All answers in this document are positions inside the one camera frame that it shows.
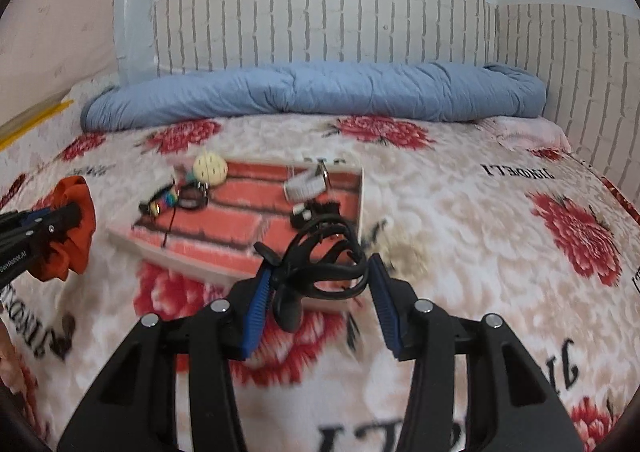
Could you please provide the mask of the person left hand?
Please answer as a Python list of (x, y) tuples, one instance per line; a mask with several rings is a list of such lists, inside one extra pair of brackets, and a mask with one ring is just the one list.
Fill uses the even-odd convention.
[(0, 376), (2, 383), (12, 394), (18, 392), (24, 394), (26, 391), (20, 360), (17, 358), (8, 330), (2, 321), (0, 321)]

